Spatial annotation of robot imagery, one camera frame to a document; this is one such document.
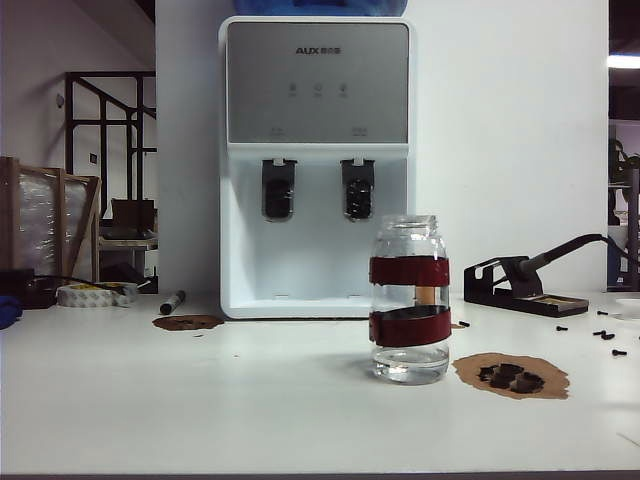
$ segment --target jar lid rim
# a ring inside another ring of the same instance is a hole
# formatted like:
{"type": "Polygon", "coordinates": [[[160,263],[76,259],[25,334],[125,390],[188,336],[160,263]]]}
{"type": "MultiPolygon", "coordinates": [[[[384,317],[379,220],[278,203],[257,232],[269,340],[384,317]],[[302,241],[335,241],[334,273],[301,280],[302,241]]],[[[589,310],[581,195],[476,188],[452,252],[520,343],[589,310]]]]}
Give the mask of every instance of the jar lid rim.
{"type": "Polygon", "coordinates": [[[437,217],[435,215],[383,215],[382,223],[396,228],[435,227],[437,217]]]}

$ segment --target white water dispenser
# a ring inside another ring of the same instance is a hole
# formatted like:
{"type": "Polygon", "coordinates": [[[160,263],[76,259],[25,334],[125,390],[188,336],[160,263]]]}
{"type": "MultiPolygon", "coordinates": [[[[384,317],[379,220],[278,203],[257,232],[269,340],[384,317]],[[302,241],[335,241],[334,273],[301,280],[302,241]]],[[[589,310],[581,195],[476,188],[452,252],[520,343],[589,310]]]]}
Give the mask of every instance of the white water dispenser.
{"type": "Polygon", "coordinates": [[[411,29],[232,17],[219,46],[224,312],[367,317],[381,218],[414,213],[411,29]]]}

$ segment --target glass jar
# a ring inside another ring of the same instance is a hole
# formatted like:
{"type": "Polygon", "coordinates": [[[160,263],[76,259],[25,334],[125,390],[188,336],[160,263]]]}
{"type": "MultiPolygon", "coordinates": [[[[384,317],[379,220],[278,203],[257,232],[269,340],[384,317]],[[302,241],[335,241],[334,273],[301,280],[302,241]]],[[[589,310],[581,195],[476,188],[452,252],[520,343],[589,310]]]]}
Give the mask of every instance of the glass jar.
{"type": "Polygon", "coordinates": [[[383,217],[369,265],[369,339],[376,376],[440,380],[449,365],[449,260],[435,215],[383,217]]]}

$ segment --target table surface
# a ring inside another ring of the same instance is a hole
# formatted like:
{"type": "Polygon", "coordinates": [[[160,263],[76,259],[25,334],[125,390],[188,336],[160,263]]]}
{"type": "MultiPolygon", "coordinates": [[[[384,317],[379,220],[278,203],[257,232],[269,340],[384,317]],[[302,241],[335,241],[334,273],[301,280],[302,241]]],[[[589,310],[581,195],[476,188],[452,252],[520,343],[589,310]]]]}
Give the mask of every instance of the table surface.
{"type": "MultiPolygon", "coordinates": [[[[589,295],[588,313],[564,319],[452,301],[454,321],[471,324],[453,331],[452,361],[482,352],[544,358],[569,374],[566,400],[480,391],[453,368],[432,385],[385,383],[369,372],[366,321],[169,332],[152,324],[158,296],[129,309],[27,311],[1,333],[1,469],[640,470],[640,320],[595,313],[615,311],[622,297],[632,295],[589,295]],[[616,338],[592,335],[601,329],[616,338]]],[[[207,313],[207,303],[188,299],[175,313],[207,313]]]]}

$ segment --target water dispenser tap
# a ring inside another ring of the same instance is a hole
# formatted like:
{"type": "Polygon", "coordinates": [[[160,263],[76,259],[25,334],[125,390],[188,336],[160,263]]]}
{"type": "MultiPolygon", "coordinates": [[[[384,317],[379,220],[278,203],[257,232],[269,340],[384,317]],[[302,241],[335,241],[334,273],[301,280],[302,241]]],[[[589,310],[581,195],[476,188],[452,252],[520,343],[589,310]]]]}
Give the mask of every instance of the water dispenser tap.
{"type": "Polygon", "coordinates": [[[262,214],[270,222],[283,222],[293,215],[295,160],[262,161],[262,214]]]}
{"type": "Polygon", "coordinates": [[[373,211],[373,160],[358,157],[342,160],[344,214],[355,222],[371,217],[373,211]]]}

